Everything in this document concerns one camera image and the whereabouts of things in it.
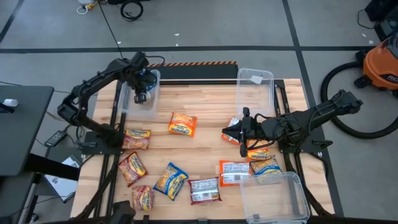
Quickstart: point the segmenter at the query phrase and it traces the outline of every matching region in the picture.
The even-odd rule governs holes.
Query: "clear plastic bin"
[[[156,75],[157,83],[153,89],[148,91],[150,100],[146,101],[144,104],[136,104],[134,102],[134,90],[132,90],[127,83],[123,83],[118,102],[118,110],[122,113],[127,113],[133,120],[148,121],[156,117],[160,93],[160,72],[158,70],[151,70],[151,72]]]
[[[241,68],[236,82],[236,115],[243,116],[243,108],[250,114],[274,114],[274,75],[271,72]]]
[[[240,187],[249,224],[305,223],[310,217],[300,178],[294,172],[250,176]]]

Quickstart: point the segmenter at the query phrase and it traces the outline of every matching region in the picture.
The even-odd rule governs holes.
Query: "gray floor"
[[[15,8],[16,0],[0,1],[0,30]],[[357,25],[356,13],[369,0],[289,0],[301,46],[376,45],[373,30]],[[152,0],[143,2],[144,15],[136,22],[122,20],[116,6],[103,6],[121,47],[175,47],[268,45],[293,46],[281,0]],[[0,49],[68,49],[115,47],[98,6],[81,16],[77,1],[25,0]],[[371,23],[362,14],[366,25]],[[354,60],[349,51],[303,52],[315,99],[323,77],[334,67]],[[275,78],[301,78],[294,51],[232,50],[150,52],[167,62],[236,60],[239,67],[271,71]],[[125,52],[131,57],[132,52]],[[117,53],[0,54],[0,81],[23,85],[52,85],[70,91],[81,80],[103,70]],[[362,131],[389,124],[398,109],[396,99],[373,88],[356,90],[353,80],[359,70],[347,71],[332,81],[330,94],[339,88],[351,90],[364,101],[362,110],[343,118]],[[49,111],[55,112],[64,94],[54,93]],[[91,99],[89,109],[95,105]],[[66,123],[48,116],[37,138],[45,141]],[[397,134],[375,140],[359,140],[343,134],[333,124],[323,126],[344,213],[347,217],[398,220]],[[35,144],[33,152],[45,154]],[[37,205],[40,222],[65,220],[72,201],[51,200]]]

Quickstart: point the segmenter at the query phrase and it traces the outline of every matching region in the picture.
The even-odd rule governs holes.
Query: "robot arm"
[[[74,126],[84,126],[98,133],[99,137],[109,147],[120,147],[123,136],[108,124],[99,124],[87,117],[88,100],[90,96],[114,80],[126,82],[136,92],[135,103],[146,101],[146,88],[156,83],[156,77],[148,70],[145,54],[137,52],[131,60],[117,58],[108,67],[97,72],[89,80],[83,80],[81,85],[73,88],[72,92],[58,106],[58,115]]]
[[[275,141],[285,141],[291,146],[300,146],[310,132],[335,116],[357,113],[362,105],[351,92],[340,90],[332,99],[316,105],[306,111],[295,111],[279,117],[265,117],[261,123],[257,116],[250,117],[249,108],[243,108],[243,119],[234,126],[224,128],[223,133],[238,139],[241,143],[241,156],[246,157],[247,150],[269,146]],[[269,141],[262,146],[247,146],[248,139]]]

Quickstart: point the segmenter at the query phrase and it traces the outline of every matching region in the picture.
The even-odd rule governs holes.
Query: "wooden table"
[[[284,81],[291,111],[306,110],[307,104],[300,80]],[[116,82],[113,82],[99,92],[94,112],[95,121],[109,123],[115,87]],[[235,85],[163,85],[155,120],[134,121],[134,118],[128,116],[125,129],[152,131],[148,150],[137,150],[149,174],[133,186],[153,187],[169,162],[184,170],[190,179],[204,179],[220,175],[220,159],[244,161],[245,158],[239,155],[238,146],[221,139],[221,129],[236,114],[235,88]],[[193,138],[168,132],[172,111],[198,117]],[[131,152],[133,150],[126,151],[120,160]],[[280,167],[284,169],[283,156],[276,144],[270,147],[270,153],[276,155]],[[301,160],[308,188],[323,207],[333,213],[322,163],[305,153],[301,154]],[[96,192],[102,161],[103,156],[95,156],[82,167],[71,217],[78,215]],[[220,195],[222,202],[190,205],[190,187],[187,183],[175,201],[155,191],[154,209],[150,212],[138,211],[135,219],[141,220],[143,215],[150,215],[151,220],[244,219],[239,186],[220,187]],[[103,197],[101,215],[105,213],[107,198],[108,191]],[[114,202],[123,200],[132,200],[131,187],[127,188],[126,181],[118,172]]]

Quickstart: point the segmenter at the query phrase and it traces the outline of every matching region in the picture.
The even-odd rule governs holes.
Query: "striped warning tape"
[[[166,63],[163,66],[192,66],[192,65],[236,65],[234,61],[227,62],[185,62],[185,63]],[[148,67],[159,67],[161,63],[149,64]]]

